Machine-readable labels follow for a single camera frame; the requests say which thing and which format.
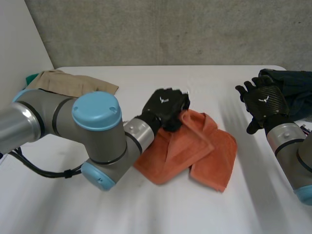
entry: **dark blue cloth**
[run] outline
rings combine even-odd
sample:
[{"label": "dark blue cloth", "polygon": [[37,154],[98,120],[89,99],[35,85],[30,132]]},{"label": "dark blue cloth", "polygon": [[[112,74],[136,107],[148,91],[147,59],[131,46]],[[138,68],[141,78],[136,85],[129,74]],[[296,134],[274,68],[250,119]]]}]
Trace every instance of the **dark blue cloth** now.
[{"label": "dark blue cloth", "polygon": [[263,69],[259,76],[271,77],[280,88],[292,121],[312,116],[312,72]]}]

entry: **robotic arm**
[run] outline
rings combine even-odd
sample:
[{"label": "robotic arm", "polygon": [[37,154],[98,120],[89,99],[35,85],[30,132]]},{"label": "robotic arm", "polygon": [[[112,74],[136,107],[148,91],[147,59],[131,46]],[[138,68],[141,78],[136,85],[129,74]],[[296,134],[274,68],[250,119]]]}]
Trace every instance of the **robotic arm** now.
[{"label": "robotic arm", "polygon": [[24,90],[0,111],[0,154],[47,134],[82,143],[89,155],[81,173],[101,190],[111,189],[153,142],[160,127],[176,131],[189,108],[179,90],[154,92],[141,115],[123,126],[117,99],[105,92],[71,98],[43,90]]},{"label": "robotic arm", "polygon": [[301,202],[312,205],[312,134],[306,135],[289,121],[289,108],[279,88],[268,76],[237,86],[240,99],[253,119],[247,133],[265,129],[270,147]]}]

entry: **table surface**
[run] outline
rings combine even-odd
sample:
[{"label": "table surface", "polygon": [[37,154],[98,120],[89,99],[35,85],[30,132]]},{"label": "table surface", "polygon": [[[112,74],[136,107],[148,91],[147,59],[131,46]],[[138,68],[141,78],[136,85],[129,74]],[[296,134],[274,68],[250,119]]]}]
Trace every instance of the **table surface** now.
[{"label": "table surface", "polygon": [[[299,202],[234,89],[277,66],[64,67],[119,86],[123,120],[140,113],[155,89],[188,91],[191,109],[206,112],[237,140],[233,174],[224,193],[200,185],[185,170],[157,186],[131,168],[109,192],[82,175],[43,178],[8,156],[0,165],[2,234],[260,234],[311,233],[312,207]],[[64,171],[88,158],[83,145],[46,136],[22,147],[40,168]]]}]

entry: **towel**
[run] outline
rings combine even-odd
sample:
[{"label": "towel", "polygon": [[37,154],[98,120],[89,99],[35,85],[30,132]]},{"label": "towel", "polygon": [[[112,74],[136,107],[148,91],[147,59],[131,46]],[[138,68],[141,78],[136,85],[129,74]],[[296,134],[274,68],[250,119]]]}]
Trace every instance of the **towel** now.
[{"label": "towel", "polygon": [[43,71],[26,87],[78,98],[86,93],[104,91],[115,94],[118,86],[89,76],[74,76],[61,70]]},{"label": "towel", "polygon": [[163,184],[191,167],[191,177],[217,191],[226,188],[236,156],[234,138],[205,113],[188,110],[180,115],[181,128],[160,129],[152,145],[134,167],[155,184]]}]

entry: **light blue joint cap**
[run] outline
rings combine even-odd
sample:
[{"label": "light blue joint cap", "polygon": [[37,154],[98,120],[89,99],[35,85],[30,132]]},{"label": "light blue joint cap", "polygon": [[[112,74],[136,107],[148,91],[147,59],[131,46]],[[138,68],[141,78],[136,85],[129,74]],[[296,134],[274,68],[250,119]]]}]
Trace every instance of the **light blue joint cap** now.
[{"label": "light blue joint cap", "polygon": [[73,119],[90,131],[105,131],[121,121],[118,100],[106,92],[93,92],[79,97],[72,108]]},{"label": "light blue joint cap", "polygon": [[88,162],[84,162],[80,170],[88,181],[90,181],[93,185],[97,186],[102,191],[108,191],[116,185],[116,183],[104,172],[100,171],[98,168]]},{"label": "light blue joint cap", "polygon": [[16,102],[24,93],[27,93],[29,91],[33,91],[33,90],[40,90],[40,89],[23,89],[21,91],[18,92],[18,94],[16,94],[16,96],[13,98],[12,102]]},{"label": "light blue joint cap", "polygon": [[303,204],[312,206],[312,185],[307,185],[299,189],[295,189],[294,193]]}]

